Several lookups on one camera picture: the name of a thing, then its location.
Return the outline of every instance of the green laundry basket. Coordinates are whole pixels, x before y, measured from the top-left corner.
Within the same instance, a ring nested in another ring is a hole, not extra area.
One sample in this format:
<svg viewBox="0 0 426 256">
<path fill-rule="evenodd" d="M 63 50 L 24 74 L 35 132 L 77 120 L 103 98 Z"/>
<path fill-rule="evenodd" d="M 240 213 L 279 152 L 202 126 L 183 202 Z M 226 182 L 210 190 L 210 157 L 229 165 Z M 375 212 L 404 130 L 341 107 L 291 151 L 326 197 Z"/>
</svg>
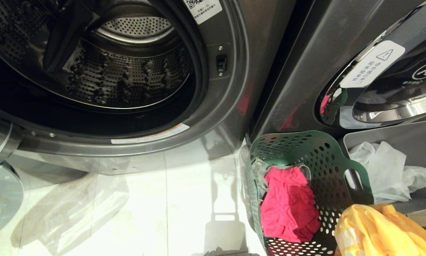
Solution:
<svg viewBox="0 0 426 256">
<path fill-rule="evenodd" d="M 260 158 L 268 164 L 287 166 L 304 163 L 309 167 L 310 186 L 321 222 L 320 229 L 310 242 L 290 243 L 263 236 L 257 174 L 251 168 L 251 162 L 255 158 Z M 346 181 L 346 170 L 349 170 L 353 185 Z M 254 230 L 268 256 L 333 254 L 336 248 L 335 226 L 341 213 L 352 204 L 374 202 L 365 168 L 358 162 L 347 159 L 336 140 L 320 131 L 272 133 L 258 137 L 250 149 L 246 178 Z"/>
</svg>

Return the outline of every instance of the washing machine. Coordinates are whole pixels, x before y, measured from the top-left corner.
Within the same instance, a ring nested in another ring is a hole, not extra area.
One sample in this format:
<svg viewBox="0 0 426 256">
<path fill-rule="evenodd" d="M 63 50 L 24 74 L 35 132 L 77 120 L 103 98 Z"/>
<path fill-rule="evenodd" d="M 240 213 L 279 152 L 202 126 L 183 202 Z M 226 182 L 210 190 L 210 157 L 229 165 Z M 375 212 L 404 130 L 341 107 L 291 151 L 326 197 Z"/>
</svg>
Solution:
<svg viewBox="0 0 426 256">
<path fill-rule="evenodd" d="M 0 0 L 0 228 L 13 155 L 116 175 L 233 152 L 294 2 Z"/>
<path fill-rule="evenodd" d="M 305 130 L 342 136 L 426 115 L 426 0 L 314 0 L 295 8 L 251 139 Z"/>
</svg>

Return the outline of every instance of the pink cloth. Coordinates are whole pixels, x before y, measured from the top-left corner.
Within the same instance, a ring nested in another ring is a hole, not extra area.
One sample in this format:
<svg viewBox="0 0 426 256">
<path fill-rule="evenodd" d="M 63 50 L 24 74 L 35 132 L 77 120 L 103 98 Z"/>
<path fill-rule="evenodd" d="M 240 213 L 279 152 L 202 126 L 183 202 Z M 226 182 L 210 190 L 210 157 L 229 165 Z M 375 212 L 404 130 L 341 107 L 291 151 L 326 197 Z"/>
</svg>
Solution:
<svg viewBox="0 0 426 256">
<path fill-rule="evenodd" d="M 320 227 L 314 194 L 298 167 L 270 168 L 268 192 L 260 206 L 263 234 L 288 242 L 307 242 Z"/>
</svg>

